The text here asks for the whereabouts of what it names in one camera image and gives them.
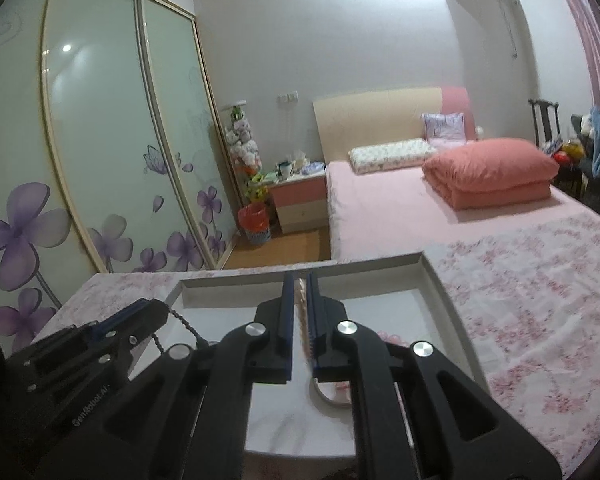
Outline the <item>beige pink headboard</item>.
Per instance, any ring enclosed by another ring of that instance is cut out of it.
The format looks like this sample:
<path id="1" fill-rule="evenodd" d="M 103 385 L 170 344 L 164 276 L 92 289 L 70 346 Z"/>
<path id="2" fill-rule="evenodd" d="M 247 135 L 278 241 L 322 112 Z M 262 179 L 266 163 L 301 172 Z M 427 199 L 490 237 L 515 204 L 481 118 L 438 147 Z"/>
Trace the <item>beige pink headboard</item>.
<path id="1" fill-rule="evenodd" d="M 346 160 L 352 148 L 420 138 L 423 114 L 462 113 L 465 136 L 477 137 L 474 113 L 463 87 L 370 91 L 313 103 L 325 162 Z"/>

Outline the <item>silver cuff bangle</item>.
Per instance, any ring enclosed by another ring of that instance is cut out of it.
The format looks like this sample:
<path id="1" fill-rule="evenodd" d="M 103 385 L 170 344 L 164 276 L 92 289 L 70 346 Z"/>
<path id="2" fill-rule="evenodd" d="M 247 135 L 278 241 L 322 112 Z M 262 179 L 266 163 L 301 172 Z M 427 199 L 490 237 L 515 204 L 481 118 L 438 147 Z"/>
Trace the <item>silver cuff bangle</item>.
<path id="1" fill-rule="evenodd" d="M 310 378 L 309 399 L 314 404 L 324 404 L 332 408 L 350 408 L 351 389 L 348 382 L 319 382 Z"/>

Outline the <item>red waste bin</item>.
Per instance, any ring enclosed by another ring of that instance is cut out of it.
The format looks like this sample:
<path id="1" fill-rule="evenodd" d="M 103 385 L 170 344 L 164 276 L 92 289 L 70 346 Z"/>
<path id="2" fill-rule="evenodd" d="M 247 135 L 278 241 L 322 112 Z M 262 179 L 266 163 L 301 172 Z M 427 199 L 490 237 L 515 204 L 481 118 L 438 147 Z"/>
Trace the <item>red waste bin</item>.
<path id="1" fill-rule="evenodd" d="M 238 211 L 238 223 L 247 240 L 253 245 L 263 245 L 271 239 L 270 219 L 265 203 L 257 202 Z"/>

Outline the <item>pink nightstand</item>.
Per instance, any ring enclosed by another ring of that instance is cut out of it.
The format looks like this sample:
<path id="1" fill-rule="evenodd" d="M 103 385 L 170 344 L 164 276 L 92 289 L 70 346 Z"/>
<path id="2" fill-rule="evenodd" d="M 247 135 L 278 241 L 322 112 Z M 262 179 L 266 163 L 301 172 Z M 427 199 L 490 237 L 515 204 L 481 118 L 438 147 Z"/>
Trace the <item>pink nightstand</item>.
<path id="1" fill-rule="evenodd" d="M 297 174 L 268 187 L 283 234 L 328 226 L 326 171 Z"/>

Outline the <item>floral white pillow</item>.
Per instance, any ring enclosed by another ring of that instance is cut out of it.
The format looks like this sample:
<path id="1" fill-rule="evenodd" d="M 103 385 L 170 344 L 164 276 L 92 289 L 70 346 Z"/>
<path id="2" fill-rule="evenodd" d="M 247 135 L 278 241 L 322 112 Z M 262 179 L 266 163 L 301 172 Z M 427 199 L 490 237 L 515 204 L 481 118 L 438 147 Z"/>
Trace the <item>floral white pillow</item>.
<path id="1" fill-rule="evenodd" d="M 348 156 L 356 174 L 373 174 L 422 166 L 436 153 L 427 141 L 412 139 L 352 148 Z"/>

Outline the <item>wall socket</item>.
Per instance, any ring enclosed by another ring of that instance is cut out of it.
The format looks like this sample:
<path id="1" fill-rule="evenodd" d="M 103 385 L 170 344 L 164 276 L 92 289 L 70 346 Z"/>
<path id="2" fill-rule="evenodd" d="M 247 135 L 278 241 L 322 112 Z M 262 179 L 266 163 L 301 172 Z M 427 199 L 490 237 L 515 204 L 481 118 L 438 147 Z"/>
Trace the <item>wall socket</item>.
<path id="1" fill-rule="evenodd" d="M 280 104 L 289 104 L 289 103 L 295 103 L 298 101 L 299 101 L 299 92 L 298 91 L 281 94 L 280 96 L 277 97 L 277 102 L 279 102 Z"/>

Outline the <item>sliding wardrobe floral doors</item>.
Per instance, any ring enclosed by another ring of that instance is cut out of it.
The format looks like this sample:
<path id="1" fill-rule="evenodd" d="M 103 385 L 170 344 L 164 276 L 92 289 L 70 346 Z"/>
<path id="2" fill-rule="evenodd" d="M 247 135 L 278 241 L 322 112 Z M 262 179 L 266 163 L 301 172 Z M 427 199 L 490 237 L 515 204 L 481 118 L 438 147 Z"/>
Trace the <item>sliding wardrobe floral doors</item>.
<path id="1" fill-rule="evenodd" d="M 168 0 L 4 0 L 5 353 L 97 273 L 222 268 L 234 208 L 193 14 Z"/>

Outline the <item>pink bed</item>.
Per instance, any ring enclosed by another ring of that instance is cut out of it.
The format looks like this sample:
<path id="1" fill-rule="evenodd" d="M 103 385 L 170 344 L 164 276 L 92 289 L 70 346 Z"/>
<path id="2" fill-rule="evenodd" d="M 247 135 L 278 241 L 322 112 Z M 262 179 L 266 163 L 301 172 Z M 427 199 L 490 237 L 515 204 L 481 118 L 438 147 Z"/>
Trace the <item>pink bed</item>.
<path id="1" fill-rule="evenodd" d="M 326 182 L 330 254 L 338 261 L 412 254 L 434 244 L 476 240 L 585 211 L 557 188 L 547 200 L 456 211 L 418 167 L 359 176 L 348 162 L 332 162 Z"/>

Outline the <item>white mug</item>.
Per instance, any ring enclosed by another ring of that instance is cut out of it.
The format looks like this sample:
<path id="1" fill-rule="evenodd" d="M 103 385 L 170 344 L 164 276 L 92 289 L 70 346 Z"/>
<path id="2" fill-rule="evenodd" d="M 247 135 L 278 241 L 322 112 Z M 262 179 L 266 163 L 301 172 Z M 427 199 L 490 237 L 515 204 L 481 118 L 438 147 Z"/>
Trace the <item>white mug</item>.
<path id="1" fill-rule="evenodd" d="M 292 170 L 294 170 L 294 164 L 285 160 L 278 164 L 279 179 L 286 181 L 291 178 Z"/>

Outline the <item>lilac pillow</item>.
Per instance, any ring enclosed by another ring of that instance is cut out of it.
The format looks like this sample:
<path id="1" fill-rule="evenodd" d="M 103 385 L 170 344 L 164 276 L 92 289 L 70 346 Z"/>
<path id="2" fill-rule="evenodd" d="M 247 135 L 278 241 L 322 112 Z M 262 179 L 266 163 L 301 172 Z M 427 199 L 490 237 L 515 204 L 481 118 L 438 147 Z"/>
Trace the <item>lilac pillow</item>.
<path id="1" fill-rule="evenodd" d="M 425 140 L 436 148 L 452 148 L 464 145 L 465 114 L 422 114 Z"/>

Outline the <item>folded salmon duvet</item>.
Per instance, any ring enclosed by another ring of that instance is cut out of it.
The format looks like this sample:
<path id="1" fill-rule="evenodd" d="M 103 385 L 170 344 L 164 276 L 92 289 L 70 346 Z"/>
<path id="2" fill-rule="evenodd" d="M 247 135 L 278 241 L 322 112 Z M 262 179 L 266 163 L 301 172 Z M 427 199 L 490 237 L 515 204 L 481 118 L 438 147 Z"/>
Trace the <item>folded salmon duvet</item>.
<path id="1" fill-rule="evenodd" d="M 558 171 L 550 156 L 513 138 L 466 144 L 422 164 L 424 179 L 456 211 L 547 200 Z"/>

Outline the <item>plush toy column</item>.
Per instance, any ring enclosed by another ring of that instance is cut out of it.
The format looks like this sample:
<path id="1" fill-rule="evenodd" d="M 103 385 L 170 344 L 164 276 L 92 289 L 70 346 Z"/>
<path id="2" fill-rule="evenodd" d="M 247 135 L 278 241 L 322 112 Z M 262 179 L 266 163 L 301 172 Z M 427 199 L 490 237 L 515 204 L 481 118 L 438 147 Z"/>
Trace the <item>plush toy column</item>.
<path id="1" fill-rule="evenodd" d="M 260 148 L 246 114 L 246 105 L 246 101 L 237 101 L 223 108 L 227 114 L 223 127 L 224 143 L 245 205 L 254 201 L 253 194 L 265 179 Z"/>

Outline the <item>floral pink tablecloth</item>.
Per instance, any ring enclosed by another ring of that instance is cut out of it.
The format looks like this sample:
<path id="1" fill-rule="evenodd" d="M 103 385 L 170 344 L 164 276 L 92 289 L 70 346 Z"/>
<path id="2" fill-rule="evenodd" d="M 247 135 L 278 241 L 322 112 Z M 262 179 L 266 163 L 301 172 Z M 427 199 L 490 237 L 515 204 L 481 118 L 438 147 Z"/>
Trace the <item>floral pink tablecloth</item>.
<path id="1" fill-rule="evenodd" d="M 486 378 L 479 386 L 554 455 L 565 478 L 597 478 L 600 218 L 585 211 L 404 256 L 414 254 L 431 264 L 460 317 Z M 306 280 L 294 278 L 297 320 L 310 362 Z M 242 474 L 347 479 L 353 469 L 354 454 L 300 460 L 246 450 Z"/>

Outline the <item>dark wooden chair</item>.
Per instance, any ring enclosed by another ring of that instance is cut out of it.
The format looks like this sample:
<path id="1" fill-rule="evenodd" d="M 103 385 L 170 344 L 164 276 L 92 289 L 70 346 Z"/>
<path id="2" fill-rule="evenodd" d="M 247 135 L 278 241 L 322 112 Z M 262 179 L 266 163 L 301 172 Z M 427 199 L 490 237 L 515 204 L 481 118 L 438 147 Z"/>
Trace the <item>dark wooden chair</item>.
<path id="1" fill-rule="evenodd" d="M 559 104 L 537 99 L 528 99 L 528 103 L 531 107 L 535 142 L 539 148 L 542 148 L 562 135 L 558 114 Z"/>

